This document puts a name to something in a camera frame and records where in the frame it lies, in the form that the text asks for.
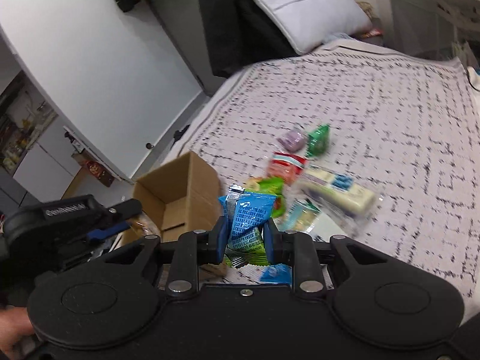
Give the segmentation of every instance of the snack package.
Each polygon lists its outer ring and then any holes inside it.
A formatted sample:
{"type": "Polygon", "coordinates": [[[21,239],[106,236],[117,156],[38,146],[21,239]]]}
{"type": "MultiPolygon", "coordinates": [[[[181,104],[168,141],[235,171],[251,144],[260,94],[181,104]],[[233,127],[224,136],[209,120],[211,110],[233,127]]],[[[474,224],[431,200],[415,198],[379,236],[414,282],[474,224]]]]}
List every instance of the snack package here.
{"type": "Polygon", "coordinates": [[[311,203],[295,200],[280,227],[280,231],[307,231],[318,214],[320,214],[320,210],[311,203]]]}
{"type": "Polygon", "coordinates": [[[259,227],[270,218],[277,196],[245,192],[237,198],[235,194],[238,193],[238,188],[239,186],[235,184],[230,185],[229,194],[218,199],[229,217],[229,222],[233,205],[235,207],[228,248],[225,252],[226,261],[237,268],[247,263],[267,266],[259,227]]]}
{"type": "Polygon", "coordinates": [[[307,159],[295,154],[288,154],[276,151],[268,163],[267,175],[280,177],[291,185],[302,172],[307,159]]]}
{"type": "Polygon", "coordinates": [[[366,217],[379,199],[373,191],[355,183],[352,177],[312,164],[304,170],[298,185],[314,200],[334,204],[353,218],[366,217]]]}
{"type": "Polygon", "coordinates": [[[272,218],[278,218],[285,213],[285,197],[282,195],[284,181],[280,177],[251,178],[245,183],[245,190],[250,192],[276,195],[273,205],[272,218]]]}
{"type": "Polygon", "coordinates": [[[260,281],[264,283],[292,284],[292,268],[285,264],[269,265],[260,281]]]}
{"type": "Polygon", "coordinates": [[[327,206],[316,206],[308,199],[296,200],[290,208],[280,231],[297,230],[309,234],[314,241],[329,242],[330,237],[340,234],[354,235],[352,223],[327,206]]]}
{"type": "Polygon", "coordinates": [[[308,134],[307,158],[313,158],[326,152],[330,141],[330,126],[318,126],[315,131],[308,134]]]}
{"type": "Polygon", "coordinates": [[[297,152],[305,146],[307,138],[299,126],[287,131],[284,135],[277,138],[277,141],[289,152],[297,152]]]}

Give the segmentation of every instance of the white pillow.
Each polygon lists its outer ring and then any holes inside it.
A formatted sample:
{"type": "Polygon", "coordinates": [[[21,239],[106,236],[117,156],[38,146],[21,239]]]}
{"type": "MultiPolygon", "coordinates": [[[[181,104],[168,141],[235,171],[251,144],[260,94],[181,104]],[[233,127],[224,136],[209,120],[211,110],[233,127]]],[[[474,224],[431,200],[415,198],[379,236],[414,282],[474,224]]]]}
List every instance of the white pillow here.
{"type": "Polygon", "coordinates": [[[371,29],[354,0],[253,0],[272,19],[297,54],[310,52],[327,35],[371,29]]]}

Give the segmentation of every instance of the door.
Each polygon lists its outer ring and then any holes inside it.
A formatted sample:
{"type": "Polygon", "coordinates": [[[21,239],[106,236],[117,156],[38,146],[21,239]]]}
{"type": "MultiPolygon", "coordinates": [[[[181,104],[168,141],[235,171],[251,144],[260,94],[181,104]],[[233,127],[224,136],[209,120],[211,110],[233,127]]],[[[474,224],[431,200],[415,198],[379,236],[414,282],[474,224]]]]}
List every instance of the door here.
{"type": "Polygon", "coordinates": [[[114,0],[0,0],[0,27],[66,124],[127,178],[202,93],[145,2],[125,14],[114,0]]]}

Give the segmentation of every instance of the green snack bag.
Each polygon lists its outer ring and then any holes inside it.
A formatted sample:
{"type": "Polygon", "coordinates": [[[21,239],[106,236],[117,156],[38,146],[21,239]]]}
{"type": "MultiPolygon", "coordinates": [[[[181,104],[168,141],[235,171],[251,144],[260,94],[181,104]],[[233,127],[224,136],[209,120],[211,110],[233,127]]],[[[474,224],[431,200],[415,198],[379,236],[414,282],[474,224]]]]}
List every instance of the green snack bag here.
{"type": "Polygon", "coordinates": [[[316,157],[326,152],[330,138],[330,126],[328,124],[318,126],[308,134],[307,158],[316,157]]]}
{"type": "Polygon", "coordinates": [[[277,199],[273,205],[272,218],[282,216],[286,211],[285,198],[282,195],[283,181],[280,177],[269,178],[251,178],[245,183],[245,190],[249,192],[265,193],[266,195],[276,195],[277,199]]]}

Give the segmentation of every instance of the red snack package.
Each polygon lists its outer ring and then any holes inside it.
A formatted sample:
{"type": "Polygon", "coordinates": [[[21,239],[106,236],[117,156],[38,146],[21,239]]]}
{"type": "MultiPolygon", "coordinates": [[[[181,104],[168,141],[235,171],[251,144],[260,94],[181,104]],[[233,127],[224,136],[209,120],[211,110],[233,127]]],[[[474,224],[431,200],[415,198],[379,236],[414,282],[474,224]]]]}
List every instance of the red snack package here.
{"type": "Polygon", "coordinates": [[[307,159],[299,155],[276,151],[268,163],[267,175],[280,177],[291,185],[303,171],[306,163],[307,159]]]}

